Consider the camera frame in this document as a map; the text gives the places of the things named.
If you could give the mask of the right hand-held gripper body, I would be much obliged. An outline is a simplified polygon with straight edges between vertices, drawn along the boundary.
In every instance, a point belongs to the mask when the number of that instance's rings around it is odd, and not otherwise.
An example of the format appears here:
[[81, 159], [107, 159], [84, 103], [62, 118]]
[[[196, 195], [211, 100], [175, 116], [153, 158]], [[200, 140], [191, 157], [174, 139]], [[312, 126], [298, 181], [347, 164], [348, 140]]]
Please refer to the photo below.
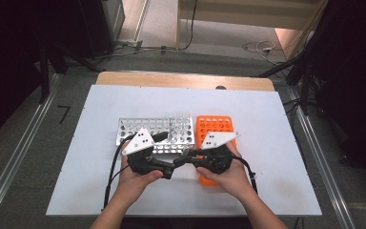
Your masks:
[[191, 157], [190, 163], [196, 168], [206, 168], [214, 174], [224, 173], [230, 168], [234, 158], [227, 143], [239, 136], [238, 132], [208, 132], [197, 148], [201, 151], [200, 155]]

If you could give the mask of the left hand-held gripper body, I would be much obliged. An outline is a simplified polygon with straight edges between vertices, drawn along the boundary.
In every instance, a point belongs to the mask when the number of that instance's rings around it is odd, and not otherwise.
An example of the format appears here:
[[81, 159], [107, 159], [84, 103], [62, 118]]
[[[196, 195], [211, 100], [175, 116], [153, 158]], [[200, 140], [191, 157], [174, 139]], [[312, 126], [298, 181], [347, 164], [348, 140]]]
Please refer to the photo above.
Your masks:
[[122, 155], [128, 158], [128, 163], [134, 173], [146, 175], [158, 170], [163, 173], [163, 178], [170, 179], [174, 170], [173, 164], [153, 156], [156, 143], [150, 132], [146, 128], [141, 128], [122, 151]]

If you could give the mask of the orange plastic test tube rack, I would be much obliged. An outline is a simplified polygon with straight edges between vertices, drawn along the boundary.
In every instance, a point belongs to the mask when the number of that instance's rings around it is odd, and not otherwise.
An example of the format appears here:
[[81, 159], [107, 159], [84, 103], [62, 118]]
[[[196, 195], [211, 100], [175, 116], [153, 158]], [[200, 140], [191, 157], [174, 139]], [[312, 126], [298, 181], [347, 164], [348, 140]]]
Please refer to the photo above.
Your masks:
[[232, 119], [226, 115], [199, 115], [194, 132], [196, 149], [208, 132], [234, 132]]

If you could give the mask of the silver metal test tube rack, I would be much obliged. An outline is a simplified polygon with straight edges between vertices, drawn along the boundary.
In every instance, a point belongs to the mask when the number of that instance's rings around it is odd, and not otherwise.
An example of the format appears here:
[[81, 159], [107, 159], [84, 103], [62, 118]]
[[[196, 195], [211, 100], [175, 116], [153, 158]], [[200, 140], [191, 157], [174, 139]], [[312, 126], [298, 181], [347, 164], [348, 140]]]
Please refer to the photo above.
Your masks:
[[192, 126], [189, 128], [184, 123], [184, 127], [167, 126], [166, 117], [162, 118], [120, 118], [118, 121], [117, 136], [115, 144], [119, 146], [121, 141], [127, 136], [137, 133], [141, 128], [146, 128], [151, 135], [161, 132], [168, 132], [168, 138], [157, 142], [153, 152], [155, 154], [182, 154], [185, 148], [193, 147], [194, 129], [193, 119]]

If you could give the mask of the person's left hand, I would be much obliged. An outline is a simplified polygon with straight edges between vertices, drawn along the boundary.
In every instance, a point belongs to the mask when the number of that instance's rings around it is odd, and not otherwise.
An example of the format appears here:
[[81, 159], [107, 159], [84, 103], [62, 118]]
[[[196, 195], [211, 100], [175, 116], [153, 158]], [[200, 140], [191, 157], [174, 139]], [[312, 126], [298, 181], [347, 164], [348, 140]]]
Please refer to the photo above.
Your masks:
[[136, 202], [148, 185], [163, 177], [163, 173], [158, 170], [151, 171], [143, 176], [134, 173], [126, 156], [122, 156], [121, 165], [123, 171], [119, 175], [114, 196], [127, 205]]

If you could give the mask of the person's right hand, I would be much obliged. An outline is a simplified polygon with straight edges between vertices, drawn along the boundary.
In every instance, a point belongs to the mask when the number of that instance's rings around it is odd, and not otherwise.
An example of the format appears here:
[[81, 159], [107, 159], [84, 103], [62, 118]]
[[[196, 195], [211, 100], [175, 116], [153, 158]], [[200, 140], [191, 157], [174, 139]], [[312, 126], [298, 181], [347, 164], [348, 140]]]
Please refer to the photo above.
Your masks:
[[217, 182], [228, 194], [240, 201], [254, 196], [254, 189], [248, 180], [245, 167], [238, 159], [233, 159], [230, 168], [220, 175], [203, 167], [198, 167], [196, 171], [203, 177]]

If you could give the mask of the white board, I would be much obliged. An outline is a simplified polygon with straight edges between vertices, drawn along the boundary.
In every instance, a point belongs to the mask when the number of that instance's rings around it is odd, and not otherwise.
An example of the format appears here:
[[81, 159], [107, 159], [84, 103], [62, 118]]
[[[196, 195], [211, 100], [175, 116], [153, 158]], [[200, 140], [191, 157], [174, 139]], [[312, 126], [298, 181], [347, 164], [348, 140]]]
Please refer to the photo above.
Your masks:
[[321, 213], [280, 97], [276, 92], [93, 85], [51, 201], [50, 216], [101, 212], [123, 117], [227, 115], [239, 152], [255, 174], [263, 201], [280, 216]]

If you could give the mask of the wooden table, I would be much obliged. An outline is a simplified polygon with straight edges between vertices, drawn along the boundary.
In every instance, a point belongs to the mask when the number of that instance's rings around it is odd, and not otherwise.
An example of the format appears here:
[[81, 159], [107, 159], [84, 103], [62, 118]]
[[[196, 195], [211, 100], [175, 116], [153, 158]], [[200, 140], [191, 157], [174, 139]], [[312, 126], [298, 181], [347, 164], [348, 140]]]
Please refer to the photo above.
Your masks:
[[273, 92], [273, 82], [268, 78], [237, 77], [195, 73], [155, 72], [102, 72], [97, 85], [144, 86], [166, 88], [197, 88]]

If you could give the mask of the grey power strip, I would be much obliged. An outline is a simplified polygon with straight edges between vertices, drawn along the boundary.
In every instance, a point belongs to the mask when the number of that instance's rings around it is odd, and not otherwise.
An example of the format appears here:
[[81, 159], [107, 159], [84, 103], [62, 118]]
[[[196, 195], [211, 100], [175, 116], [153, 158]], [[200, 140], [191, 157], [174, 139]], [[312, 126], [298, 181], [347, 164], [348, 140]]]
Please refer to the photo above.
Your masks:
[[115, 46], [120, 48], [125, 47], [140, 48], [142, 46], [142, 43], [143, 43], [142, 40], [118, 40], [115, 43]]

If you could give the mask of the black metal stand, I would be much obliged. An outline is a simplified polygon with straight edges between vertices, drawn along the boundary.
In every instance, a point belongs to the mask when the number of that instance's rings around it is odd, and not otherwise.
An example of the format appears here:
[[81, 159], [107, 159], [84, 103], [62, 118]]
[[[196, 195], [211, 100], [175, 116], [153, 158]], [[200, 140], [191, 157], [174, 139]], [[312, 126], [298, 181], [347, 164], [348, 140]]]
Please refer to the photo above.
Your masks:
[[279, 64], [275, 64], [270, 70], [260, 73], [258, 77], [267, 78], [275, 73], [291, 68], [285, 81], [288, 85], [295, 85], [299, 80], [302, 81], [300, 98], [295, 102], [301, 108], [304, 115], [308, 114], [308, 94], [312, 76], [312, 63], [309, 60], [317, 37], [309, 34], [302, 51], [295, 57]]
[[95, 67], [92, 63], [88, 62], [85, 58], [78, 55], [76, 52], [73, 52], [71, 49], [68, 49], [63, 44], [59, 42], [45, 42], [39, 48], [41, 76], [40, 104], [42, 104], [50, 94], [49, 64], [52, 64], [57, 73], [66, 73], [68, 70], [68, 65], [65, 62], [64, 55], [67, 55], [93, 72], [104, 72], [104, 69]]

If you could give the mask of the dark cabinet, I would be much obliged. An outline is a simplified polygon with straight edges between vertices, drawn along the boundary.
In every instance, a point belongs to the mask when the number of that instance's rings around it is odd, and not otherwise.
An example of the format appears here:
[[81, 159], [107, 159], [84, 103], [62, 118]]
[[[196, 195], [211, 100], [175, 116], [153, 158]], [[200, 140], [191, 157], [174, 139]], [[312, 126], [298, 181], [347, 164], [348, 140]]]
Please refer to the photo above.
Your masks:
[[90, 51], [96, 58], [113, 52], [125, 21], [122, 0], [79, 0], [87, 28]]

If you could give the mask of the light wooden furniture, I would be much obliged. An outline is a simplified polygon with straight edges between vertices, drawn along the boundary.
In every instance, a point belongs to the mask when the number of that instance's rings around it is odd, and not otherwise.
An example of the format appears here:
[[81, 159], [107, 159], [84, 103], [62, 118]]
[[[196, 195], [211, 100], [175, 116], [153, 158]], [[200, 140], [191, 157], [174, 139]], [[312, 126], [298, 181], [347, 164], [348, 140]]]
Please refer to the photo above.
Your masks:
[[329, 0], [178, 0], [175, 47], [180, 49], [180, 21], [274, 28], [287, 57], [295, 56], [319, 23]]

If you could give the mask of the dark curtain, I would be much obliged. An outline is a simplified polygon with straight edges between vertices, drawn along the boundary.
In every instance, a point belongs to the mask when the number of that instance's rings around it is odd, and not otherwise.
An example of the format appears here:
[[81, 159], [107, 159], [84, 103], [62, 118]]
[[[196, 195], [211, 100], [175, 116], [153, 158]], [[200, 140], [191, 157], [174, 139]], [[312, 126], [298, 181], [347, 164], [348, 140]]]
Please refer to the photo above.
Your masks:
[[346, 135], [342, 151], [366, 169], [366, 0], [329, 0], [315, 34], [316, 100]]
[[0, 0], [0, 129], [41, 82], [27, 0]]

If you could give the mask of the metal floor rail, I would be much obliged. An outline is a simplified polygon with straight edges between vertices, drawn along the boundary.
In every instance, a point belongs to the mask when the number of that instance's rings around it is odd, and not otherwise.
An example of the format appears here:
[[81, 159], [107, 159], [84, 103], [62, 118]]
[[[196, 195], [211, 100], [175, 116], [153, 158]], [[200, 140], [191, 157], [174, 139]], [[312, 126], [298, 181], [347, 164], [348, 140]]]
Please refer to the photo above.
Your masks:
[[300, 105], [294, 109], [292, 115], [292, 124], [294, 122], [299, 123], [301, 128], [300, 134], [294, 131], [296, 142], [299, 143], [298, 137], [301, 135], [307, 141], [307, 149], [310, 155], [314, 158], [314, 162], [317, 170], [319, 171], [320, 178], [322, 179], [328, 198], [331, 202], [332, 209], [335, 211], [336, 218], [342, 229], [356, 229], [356, 224], [351, 215], [349, 207], [343, 197], [341, 190], [336, 182], [336, 178], [330, 165], [325, 157], [324, 151], [316, 136], [315, 130], [310, 120], [310, 115], [305, 115], [300, 108]]
[[49, 110], [51, 103], [56, 95], [58, 86], [64, 77], [63, 74], [55, 73], [50, 81], [49, 86], [51, 91], [49, 92], [47, 98], [37, 106], [25, 132], [22, 134], [19, 142], [14, 148], [9, 161], [7, 162], [3, 172], [0, 174], [0, 204], [4, 199], [10, 185], [22, 164], [24, 157], [26, 156], [28, 149], [38, 132], [40, 125]]

